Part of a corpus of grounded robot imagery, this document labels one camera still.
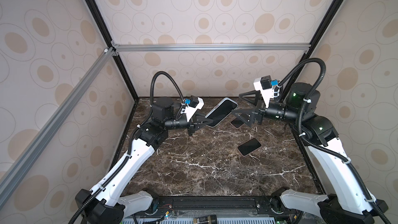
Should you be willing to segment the light blue phone case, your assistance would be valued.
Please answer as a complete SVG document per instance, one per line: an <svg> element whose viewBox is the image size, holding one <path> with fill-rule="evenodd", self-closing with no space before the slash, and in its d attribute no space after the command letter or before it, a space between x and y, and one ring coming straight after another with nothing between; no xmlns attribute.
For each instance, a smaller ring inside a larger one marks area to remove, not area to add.
<svg viewBox="0 0 398 224"><path fill-rule="evenodd" d="M207 126L214 128L227 118L233 110L238 107L238 104L231 98L223 98L218 105L216 105L205 117L212 120Z"/></svg>

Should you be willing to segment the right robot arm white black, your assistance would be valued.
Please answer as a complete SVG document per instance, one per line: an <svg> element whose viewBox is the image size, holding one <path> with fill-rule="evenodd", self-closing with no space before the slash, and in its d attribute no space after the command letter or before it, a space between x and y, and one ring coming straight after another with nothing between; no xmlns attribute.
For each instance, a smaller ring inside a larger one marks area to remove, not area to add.
<svg viewBox="0 0 398 224"><path fill-rule="evenodd" d="M249 126L265 118L291 124L293 134L318 161L333 192L314 195L283 187L271 195L272 211L282 214L293 209L318 216L328 224L372 224L375 217L388 223L385 201L376 199L368 190L347 156L333 123L315 113L320 98L317 88L296 83L287 101L278 103L281 88L276 80L265 77L255 80L252 108L234 110L233 115Z"/></svg>

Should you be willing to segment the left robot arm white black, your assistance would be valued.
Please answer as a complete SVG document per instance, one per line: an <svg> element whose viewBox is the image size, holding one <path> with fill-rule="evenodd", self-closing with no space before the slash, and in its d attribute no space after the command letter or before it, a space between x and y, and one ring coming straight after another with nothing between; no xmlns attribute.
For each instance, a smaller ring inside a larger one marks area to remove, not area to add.
<svg viewBox="0 0 398 224"><path fill-rule="evenodd" d="M172 98L160 97L152 103L148 119L138 125L126 153L90 190L82 189L76 195L78 210L69 223L82 217L89 224L119 224L126 217L153 207L155 197L148 191L127 197L121 194L138 169L168 138L169 130L186 129L192 135L207 125L209 119L197 113L203 106L202 98L191 96L182 101L182 110L175 117Z"/></svg>

